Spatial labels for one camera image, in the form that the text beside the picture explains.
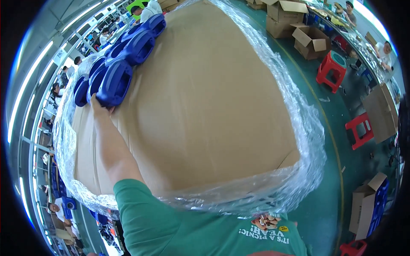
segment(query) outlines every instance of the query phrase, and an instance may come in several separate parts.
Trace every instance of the woman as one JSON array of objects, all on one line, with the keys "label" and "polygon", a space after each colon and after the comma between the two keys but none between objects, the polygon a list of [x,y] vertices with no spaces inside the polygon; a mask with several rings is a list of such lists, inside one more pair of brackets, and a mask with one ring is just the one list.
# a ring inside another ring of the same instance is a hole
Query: woman
[{"label": "woman", "polygon": [[60,106],[61,97],[63,96],[64,91],[65,89],[60,88],[60,85],[58,83],[54,83],[52,85],[51,93],[54,95],[54,101],[57,106]]}]

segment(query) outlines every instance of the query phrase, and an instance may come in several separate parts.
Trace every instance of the yellow floor line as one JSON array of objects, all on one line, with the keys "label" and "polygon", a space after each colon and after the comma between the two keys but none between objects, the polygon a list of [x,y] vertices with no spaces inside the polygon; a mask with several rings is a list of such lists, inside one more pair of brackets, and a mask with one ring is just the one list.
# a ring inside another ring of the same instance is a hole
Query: yellow floor line
[{"label": "yellow floor line", "polygon": [[[254,18],[252,18],[251,16],[249,16],[249,14],[245,13],[251,20],[253,20],[253,22],[255,22],[259,27],[262,28],[262,30],[265,30],[265,28],[260,25]],[[333,136],[333,132],[332,129],[330,128],[330,124],[328,121],[328,118],[326,116],[325,111],[323,110],[322,104],[319,101],[319,98],[317,97],[316,93],[314,92],[312,86],[310,85],[309,81],[307,80],[307,78],[305,77],[305,75],[303,74],[301,68],[299,67],[299,65],[296,63],[296,61],[292,58],[292,56],[290,56],[290,54],[282,47],[282,45],[280,45],[280,43],[272,37],[271,34],[268,34],[273,41],[275,41],[275,43],[282,49],[282,51],[287,55],[287,57],[290,59],[290,61],[295,65],[297,71],[300,73],[300,75],[302,76],[303,80],[305,80],[307,86],[309,87],[310,91],[313,94],[313,97],[316,99],[317,104],[319,105],[319,108],[323,114],[323,117],[325,119],[325,123],[326,126],[329,130],[329,134],[330,134],[330,138],[332,139],[332,143],[333,143],[333,147],[335,148],[335,153],[336,153],[336,160],[337,160],[337,166],[339,168],[339,177],[340,177],[340,192],[341,192],[341,213],[340,213],[340,221],[339,221],[339,233],[337,236],[337,242],[336,242],[336,247],[335,247],[335,252],[334,255],[337,255],[337,253],[339,252],[339,244],[340,244],[340,238],[342,236],[342,227],[343,227],[343,217],[344,217],[344,189],[343,189],[343,175],[342,175],[342,165],[340,164],[340,158],[339,158],[339,151],[337,150],[337,146],[336,146],[336,141],[335,141],[335,137]]]}]

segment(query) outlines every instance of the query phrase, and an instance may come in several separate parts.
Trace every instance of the cartoon character print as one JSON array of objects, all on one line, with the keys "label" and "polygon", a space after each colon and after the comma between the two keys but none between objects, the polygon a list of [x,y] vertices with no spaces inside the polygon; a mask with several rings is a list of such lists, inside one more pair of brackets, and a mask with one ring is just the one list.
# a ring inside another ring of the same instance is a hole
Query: cartoon character print
[{"label": "cartoon character print", "polygon": [[252,220],[251,223],[257,226],[260,230],[266,231],[268,229],[276,229],[276,225],[280,220],[281,218],[279,217],[273,217],[268,214],[261,214],[260,217]]}]

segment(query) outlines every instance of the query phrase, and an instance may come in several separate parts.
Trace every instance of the large cardboard sheet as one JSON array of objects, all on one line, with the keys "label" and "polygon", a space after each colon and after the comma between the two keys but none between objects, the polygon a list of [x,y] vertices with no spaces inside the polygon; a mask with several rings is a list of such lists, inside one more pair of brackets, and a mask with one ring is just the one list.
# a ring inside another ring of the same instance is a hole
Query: large cardboard sheet
[{"label": "large cardboard sheet", "polygon": [[[111,116],[153,194],[294,165],[299,152],[281,92],[237,25],[205,2],[166,21]],[[75,178],[96,195],[112,194],[89,105],[77,107],[72,127]]]}]

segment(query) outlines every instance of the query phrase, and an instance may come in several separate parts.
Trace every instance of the box stack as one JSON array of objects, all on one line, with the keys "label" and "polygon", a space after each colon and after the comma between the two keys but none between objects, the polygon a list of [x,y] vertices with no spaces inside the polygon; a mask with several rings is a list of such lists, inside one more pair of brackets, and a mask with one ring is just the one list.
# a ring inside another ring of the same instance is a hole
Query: box stack
[{"label": "box stack", "polygon": [[303,15],[308,13],[308,9],[304,3],[298,0],[262,1],[267,4],[266,30],[274,38],[292,37],[297,27],[305,27]]},{"label": "box stack", "polygon": [[260,10],[260,9],[266,10],[266,4],[262,2],[261,0],[246,0],[246,1],[248,2],[248,5],[255,10]]}]

